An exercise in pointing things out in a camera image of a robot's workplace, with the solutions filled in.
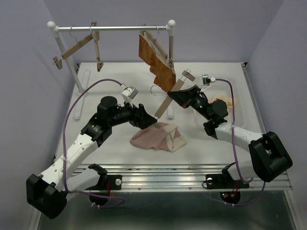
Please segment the pink underwear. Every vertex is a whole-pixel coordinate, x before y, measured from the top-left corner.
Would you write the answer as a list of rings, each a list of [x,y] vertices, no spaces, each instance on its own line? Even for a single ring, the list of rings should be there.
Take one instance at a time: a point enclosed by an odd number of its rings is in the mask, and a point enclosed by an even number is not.
[[[177,124],[159,122],[138,131],[130,139],[130,144],[145,150],[154,149],[175,152],[185,146],[187,141],[179,132]]]

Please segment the cream beige underwear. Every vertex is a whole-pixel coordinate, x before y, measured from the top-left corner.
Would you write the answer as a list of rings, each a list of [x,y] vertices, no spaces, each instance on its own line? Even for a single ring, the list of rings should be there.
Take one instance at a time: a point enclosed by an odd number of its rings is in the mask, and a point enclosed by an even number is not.
[[[213,96],[213,98],[211,98],[209,100],[209,103],[212,103],[216,100],[222,100],[226,103],[226,106],[227,106],[227,111],[229,112],[230,110],[233,109],[233,105],[236,104],[236,98],[234,98],[234,100],[232,100],[232,97],[229,97],[227,95],[215,95]]]

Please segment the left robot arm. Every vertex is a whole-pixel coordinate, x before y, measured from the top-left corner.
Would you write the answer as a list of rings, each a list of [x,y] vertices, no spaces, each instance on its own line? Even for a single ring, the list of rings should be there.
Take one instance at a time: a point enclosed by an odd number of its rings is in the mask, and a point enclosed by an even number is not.
[[[113,96],[105,96],[70,147],[63,147],[63,155],[39,175],[32,174],[26,180],[27,203],[49,219],[56,218],[65,208],[71,194],[85,194],[94,186],[106,185],[107,171],[97,164],[90,165],[85,172],[68,180],[78,166],[95,152],[112,134],[112,128],[130,123],[141,130],[155,124],[143,106],[125,102],[123,106]]]

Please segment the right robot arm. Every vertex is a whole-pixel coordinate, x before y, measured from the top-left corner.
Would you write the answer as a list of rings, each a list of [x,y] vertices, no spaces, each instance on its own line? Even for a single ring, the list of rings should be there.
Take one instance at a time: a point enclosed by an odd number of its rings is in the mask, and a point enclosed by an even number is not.
[[[221,174],[224,186],[231,187],[238,181],[246,182],[252,178],[260,178],[268,183],[293,166],[290,155],[276,133],[251,132],[227,122],[225,101],[216,99],[210,103],[196,85],[187,90],[170,91],[168,96],[182,108],[192,107],[206,118],[207,122],[203,126],[208,136],[231,143],[233,151],[240,147],[250,154],[250,160],[244,162],[239,162],[235,155],[235,162],[224,168]]]

